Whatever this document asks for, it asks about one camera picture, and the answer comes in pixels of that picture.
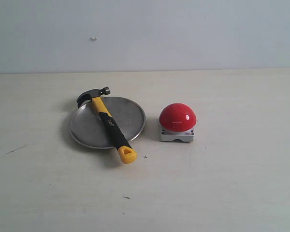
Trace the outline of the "yellow black claw hammer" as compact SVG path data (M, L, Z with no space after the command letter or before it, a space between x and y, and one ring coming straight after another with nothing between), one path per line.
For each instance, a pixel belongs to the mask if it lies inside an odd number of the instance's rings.
M117 125L116 121L108 111L107 107L102 101L101 95L109 95L109 87L104 87L102 89L92 89L82 93L76 100L77 107L80 106L85 101L90 101L96 108L100 119L106 129L106 132L110 140L114 143L115 148L120 156L121 161L124 164L130 164L134 162L137 158L137 152L130 146L129 142L123 135L121 129Z

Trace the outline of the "red dome push button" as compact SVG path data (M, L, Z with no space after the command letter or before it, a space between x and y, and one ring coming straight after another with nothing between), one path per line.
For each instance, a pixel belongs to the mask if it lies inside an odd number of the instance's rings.
M197 124L197 117L189 106L172 103L166 106L159 116L160 140L163 142L193 142Z

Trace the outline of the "round stainless steel plate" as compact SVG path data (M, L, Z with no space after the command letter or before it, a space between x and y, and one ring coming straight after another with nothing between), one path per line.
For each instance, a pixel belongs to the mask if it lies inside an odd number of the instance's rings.
M104 97L102 101L129 142L142 132L146 117L137 103L123 97ZM85 147L93 149L114 147L99 114L90 102L73 113L69 130L72 138Z

